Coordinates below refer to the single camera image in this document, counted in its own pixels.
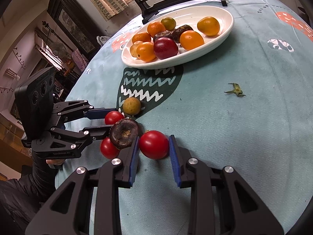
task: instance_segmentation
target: yellow fruit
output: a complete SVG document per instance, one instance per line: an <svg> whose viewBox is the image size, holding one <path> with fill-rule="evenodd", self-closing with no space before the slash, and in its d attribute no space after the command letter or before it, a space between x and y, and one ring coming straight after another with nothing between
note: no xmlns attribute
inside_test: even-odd
<svg viewBox="0 0 313 235"><path fill-rule="evenodd" d="M198 22L197 28L207 36L215 36L219 33L220 25L216 18L205 17Z"/></svg>
<svg viewBox="0 0 313 235"><path fill-rule="evenodd" d="M137 33L133 36L131 39L133 43L137 41L142 41L142 42L150 42L151 41L151 36L147 32L142 32L142 33Z"/></svg>
<svg viewBox="0 0 313 235"><path fill-rule="evenodd" d="M204 44L202 36L192 30L183 32L179 38L179 42L185 50L192 50Z"/></svg>
<svg viewBox="0 0 313 235"><path fill-rule="evenodd" d="M127 98L123 103L123 110L126 114L137 115L141 110L141 103L135 97Z"/></svg>
<svg viewBox="0 0 313 235"><path fill-rule="evenodd" d="M136 41L131 47L130 47L130 54L132 57L137 58L137 48L138 46L143 43L142 41Z"/></svg>
<svg viewBox="0 0 313 235"><path fill-rule="evenodd" d="M176 27L176 21L171 17L165 17L164 19L161 20L161 23L165 26L166 30L168 31L172 31Z"/></svg>
<svg viewBox="0 0 313 235"><path fill-rule="evenodd" d="M153 50L153 43L151 42L144 42L139 44L136 52L137 57L144 62L150 62L156 58Z"/></svg>

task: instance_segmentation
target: yellow round fruit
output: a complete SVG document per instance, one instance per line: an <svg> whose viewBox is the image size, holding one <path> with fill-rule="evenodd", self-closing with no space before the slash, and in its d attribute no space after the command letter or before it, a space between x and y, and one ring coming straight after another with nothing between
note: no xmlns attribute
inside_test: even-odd
<svg viewBox="0 0 313 235"><path fill-rule="evenodd" d="M123 103L123 110L126 114L137 115L141 110L141 103L135 97L127 98Z"/></svg>
<svg viewBox="0 0 313 235"><path fill-rule="evenodd" d="M136 57L137 58L137 48L138 46L143 43L142 41L136 41L131 47L130 47L130 54L132 57Z"/></svg>
<svg viewBox="0 0 313 235"><path fill-rule="evenodd" d="M172 31L176 27L176 21L171 17L165 17L164 19L161 20L161 23L165 26L165 29L168 31Z"/></svg>
<svg viewBox="0 0 313 235"><path fill-rule="evenodd" d="M207 36L215 36L219 33L220 25L216 18L205 17L198 22L197 28Z"/></svg>

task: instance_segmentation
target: brown dried fruit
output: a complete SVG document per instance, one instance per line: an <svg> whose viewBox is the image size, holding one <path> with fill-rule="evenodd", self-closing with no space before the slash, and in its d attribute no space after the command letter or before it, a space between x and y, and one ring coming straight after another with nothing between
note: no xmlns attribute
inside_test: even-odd
<svg viewBox="0 0 313 235"><path fill-rule="evenodd" d="M179 42L180 36L182 35L183 32L188 31L188 30L193 30L193 29L189 25L180 26L179 28L175 29L172 32L171 39L173 39L176 43L180 43Z"/></svg>
<svg viewBox="0 0 313 235"><path fill-rule="evenodd" d="M172 33L171 32L160 32L157 33L154 37L153 37L153 43L156 42L157 39L162 38L162 37L167 37L167 38L171 38Z"/></svg>
<svg viewBox="0 0 313 235"><path fill-rule="evenodd" d="M118 121L110 130L110 140L119 149L130 147L137 136L141 136L138 123L132 119Z"/></svg>

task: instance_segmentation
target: plate of fruit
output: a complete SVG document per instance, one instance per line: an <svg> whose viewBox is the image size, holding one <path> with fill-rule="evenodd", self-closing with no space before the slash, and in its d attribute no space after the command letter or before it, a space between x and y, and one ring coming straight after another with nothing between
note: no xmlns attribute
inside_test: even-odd
<svg viewBox="0 0 313 235"><path fill-rule="evenodd" d="M161 69L192 61L217 48L234 26L220 7L194 6L172 11L142 26L126 43L122 60L140 69Z"/></svg>

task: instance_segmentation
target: red tomato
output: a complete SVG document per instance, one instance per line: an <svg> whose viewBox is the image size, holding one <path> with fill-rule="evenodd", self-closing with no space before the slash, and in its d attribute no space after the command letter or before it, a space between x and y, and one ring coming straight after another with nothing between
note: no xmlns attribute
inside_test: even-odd
<svg viewBox="0 0 313 235"><path fill-rule="evenodd" d="M113 159L117 157L118 153L120 152L118 148L110 141L110 137L106 137L102 140L100 151L107 159Z"/></svg>
<svg viewBox="0 0 313 235"><path fill-rule="evenodd" d="M169 145L167 137L158 131L148 131L139 140L141 152L151 159L162 159L167 156Z"/></svg>
<svg viewBox="0 0 313 235"><path fill-rule="evenodd" d="M124 119L122 113L118 111L111 111L105 116L104 122L106 125L113 125L116 122L120 121L121 119Z"/></svg>

